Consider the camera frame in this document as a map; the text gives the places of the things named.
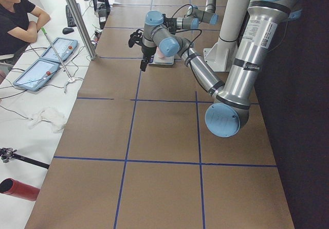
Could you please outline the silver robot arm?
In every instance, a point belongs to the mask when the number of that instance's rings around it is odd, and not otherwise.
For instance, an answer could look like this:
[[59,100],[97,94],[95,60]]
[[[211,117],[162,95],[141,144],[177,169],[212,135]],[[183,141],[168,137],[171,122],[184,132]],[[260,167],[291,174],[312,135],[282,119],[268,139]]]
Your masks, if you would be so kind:
[[277,26],[301,15],[301,0],[228,0],[218,41],[199,54],[178,30],[198,30],[200,23],[218,21],[216,0],[204,10],[190,6],[183,18],[167,18],[149,11],[144,30],[131,35],[141,46],[144,71],[154,54],[179,56],[200,86],[214,99],[205,114],[207,128],[216,136],[231,137],[249,118],[249,96],[262,69]]
[[178,10],[170,18],[166,18],[165,20],[165,25],[170,32],[198,29],[200,23],[216,25],[218,21],[216,0],[206,0],[204,10],[199,9],[196,5],[189,4],[184,17],[174,17],[177,12]]

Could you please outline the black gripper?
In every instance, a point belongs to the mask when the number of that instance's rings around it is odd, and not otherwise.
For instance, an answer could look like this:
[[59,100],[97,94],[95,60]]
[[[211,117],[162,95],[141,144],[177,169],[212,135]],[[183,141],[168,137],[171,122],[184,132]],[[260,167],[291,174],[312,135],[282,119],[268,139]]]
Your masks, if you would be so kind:
[[156,46],[148,47],[148,46],[142,44],[141,51],[143,53],[143,58],[142,58],[141,63],[140,63],[141,71],[145,72],[148,63],[153,62],[154,55],[156,53],[156,48],[157,48]]

